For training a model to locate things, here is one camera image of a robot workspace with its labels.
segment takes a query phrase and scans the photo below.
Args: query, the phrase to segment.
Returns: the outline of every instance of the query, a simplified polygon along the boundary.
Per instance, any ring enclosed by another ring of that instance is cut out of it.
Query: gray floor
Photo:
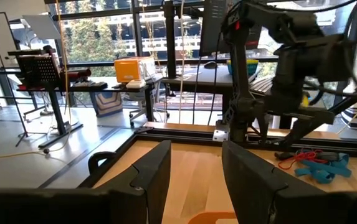
[[[28,111],[31,106],[21,105],[22,111]],[[171,114],[169,123],[178,123],[178,111],[169,111]],[[211,124],[219,118],[221,112],[213,112]],[[134,129],[130,128],[128,119],[129,110],[106,118],[96,118],[92,108],[72,108],[72,121],[80,121],[84,127],[73,132],[68,144],[50,157],[38,154],[8,157],[0,159],[0,188],[75,188],[88,176],[87,161],[95,152],[112,151],[113,146],[124,142]],[[196,124],[207,124],[210,112],[197,111]],[[156,119],[163,120],[158,114]],[[49,126],[55,123],[52,117],[39,117],[38,113],[30,114],[27,119],[28,131],[48,132]],[[146,122],[145,116],[135,121],[135,127],[140,127]],[[182,111],[181,123],[192,123],[192,111]],[[339,120],[333,126],[322,126],[321,131],[337,131],[343,126]],[[23,132],[15,107],[7,107],[0,110],[0,155],[15,154],[20,152],[38,151],[40,143],[52,138],[52,131],[48,136],[33,134],[25,138],[18,147],[15,144],[19,140],[18,134]],[[357,138],[357,131],[348,130],[342,136]],[[52,149],[60,148],[64,139],[54,144]],[[60,170],[62,175],[55,176]]]

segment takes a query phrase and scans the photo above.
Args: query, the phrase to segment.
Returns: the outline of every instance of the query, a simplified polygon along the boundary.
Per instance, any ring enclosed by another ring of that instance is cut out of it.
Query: orange box
[[[156,73],[153,57],[131,57],[115,60],[116,78],[119,83],[147,80]]]

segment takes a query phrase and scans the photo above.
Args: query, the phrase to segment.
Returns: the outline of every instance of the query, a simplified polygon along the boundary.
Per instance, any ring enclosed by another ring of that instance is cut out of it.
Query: desk
[[[249,77],[249,83],[255,80],[260,71],[261,68],[258,66],[256,72]],[[183,91],[195,92],[196,69],[187,70],[185,73],[191,73],[192,75],[184,76]],[[214,74],[214,69],[206,69],[201,65],[198,75],[198,87],[196,88],[197,93],[214,93]],[[179,91],[181,88],[181,78],[164,78],[161,82],[169,84],[170,89],[173,91]],[[215,90],[216,94],[222,94],[222,113],[225,113],[229,108],[229,100],[232,97],[232,75],[229,74],[226,65],[220,65],[217,68]]]
[[[205,132],[214,130],[211,126],[190,124],[147,123],[146,126]],[[284,135],[287,130],[274,130],[274,133]],[[319,132],[312,132],[309,137],[315,138],[318,136],[337,138],[334,134],[322,135]],[[154,141],[136,141],[116,164],[99,179],[94,187],[118,175],[157,144],[158,142]],[[277,165],[274,152],[250,151]],[[309,177],[301,177],[300,179],[327,192],[357,190],[357,158],[351,158],[348,167],[353,171],[350,178],[337,176],[329,185],[318,184]],[[172,143],[171,177],[163,223],[184,224],[193,216],[205,211],[233,211],[222,170],[221,147]]]
[[[116,83],[113,81],[113,79],[111,80],[112,82],[107,82],[108,83],[108,87],[104,88],[102,90],[94,90],[92,88],[87,88],[87,87],[70,87],[69,88],[69,93],[73,93],[73,92],[96,92],[96,93],[105,93],[105,92],[110,92],[110,93],[120,93],[120,92],[126,92],[126,93],[138,93],[141,91],[145,92],[145,101],[146,101],[146,118],[148,121],[153,121],[153,101],[151,99],[151,95],[152,95],[152,90],[155,88],[155,83],[160,82],[162,79],[162,77],[158,77],[158,78],[154,78],[153,80],[148,80],[146,81],[146,85],[143,88],[140,89],[128,89],[122,87],[122,88],[114,88],[114,86],[116,85]],[[54,90],[46,90],[46,89],[27,89],[27,90],[17,90],[17,91],[28,91],[28,92],[33,92],[33,91],[46,91],[49,94],[49,98],[51,101],[51,105],[52,105],[52,109],[54,110],[54,116],[55,116],[55,120],[57,122],[57,129],[58,129],[58,133],[59,135],[56,138],[53,138],[45,143],[42,143],[39,145],[39,148],[45,148],[47,146],[50,146],[51,144],[55,143],[56,141],[58,141],[60,138],[66,136],[69,132],[66,130],[65,128],[65,123],[64,120],[62,118],[62,113],[60,112],[60,108],[59,108],[59,102],[57,99],[57,92],[59,91],[58,89],[54,89]],[[71,132],[77,130],[78,128],[82,128],[83,124],[75,124],[71,127]]]

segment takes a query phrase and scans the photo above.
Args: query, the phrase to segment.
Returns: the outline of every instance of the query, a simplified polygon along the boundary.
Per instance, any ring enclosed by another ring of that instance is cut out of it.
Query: black table
[[[146,102],[146,118],[148,121],[153,121],[153,101],[151,99],[152,97],[152,90],[155,88],[155,83],[158,83],[162,80],[162,77],[157,77],[154,78],[153,80],[147,80],[146,81],[146,85],[143,88],[140,89],[129,89],[126,88],[125,86],[123,87],[118,87],[118,88],[114,88],[114,86],[116,86],[115,82],[107,82],[108,83],[108,87],[104,88],[104,89],[93,89],[93,88],[89,88],[89,87],[70,87],[69,88],[69,93],[73,93],[73,92],[87,92],[87,93],[121,93],[121,92],[125,92],[125,93],[139,93],[144,91],[145,92],[145,102]],[[49,90],[49,89],[35,89],[35,88],[29,88],[26,90],[17,90],[17,91],[27,91],[27,92],[34,92],[34,91],[46,91],[49,94],[49,98],[50,98],[50,102],[51,102],[51,106],[52,109],[54,110],[54,116],[55,116],[55,120],[57,122],[57,129],[58,129],[58,133],[59,135],[54,138],[54,139],[50,139],[42,144],[39,145],[39,148],[45,148],[47,146],[50,146],[51,144],[55,143],[56,141],[58,141],[59,139],[61,139],[62,137],[68,135],[68,131],[65,128],[65,123],[64,120],[62,118],[62,113],[60,112],[60,108],[59,108],[59,102],[57,99],[57,92],[60,92],[60,90],[53,89],[53,90]],[[77,123],[75,125],[71,125],[71,130],[70,132],[73,132],[75,130],[77,130],[78,128],[82,128],[83,124]]]
[[[255,80],[259,72],[260,67],[257,67],[256,72],[249,77],[249,83]],[[186,70],[185,74],[191,73],[191,75],[184,75],[183,91],[195,92],[196,84],[196,69]],[[199,68],[198,75],[198,87],[197,93],[214,93],[214,69],[207,69],[201,66]],[[181,77],[179,78],[164,78],[162,83],[170,85],[170,90],[179,91],[181,88]],[[228,66],[220,65],[217,68],[216,78],[216,94],[222,94],[222,113],[225,113],[229,109],[229,100],[232,97],[232,75],[228,72]]]

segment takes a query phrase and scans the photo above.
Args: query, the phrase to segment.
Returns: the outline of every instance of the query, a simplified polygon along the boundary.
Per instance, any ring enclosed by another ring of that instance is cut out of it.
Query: tripod stand
[[[1,53],[0,53],[0,62],[1,62],[1,66],[2,66],[1,68],[5,72],[6,71],[5,64],[4,64],[4,61],[2,60]],[[18,137],[20,137],[20,139],[18,140],[18,142],[15,145],[15,147],[17,147],[25,137],[29,137],[29,134],[47,134],[47,133],[32,133],[32,132],[29,133],[29,132],[27,132],[26,125],[24,124],[23,118],[21,116],[21,111],[20,111],[20,109],[19,109],[19,107],[17,105],[15,94],[14,94],[14,92],[12,90],[11,81],[9,80],[8,77],[6,78],[6,80],[7,80],[8,87],[11,89],[11,96],[12,96],[12,99],[13,99],[14,104],[16,106],[17,113],[19,115],[19,119],[21,120],[21,124],[22,124],[23,130],[24,130],[23,133],[18,135]]]

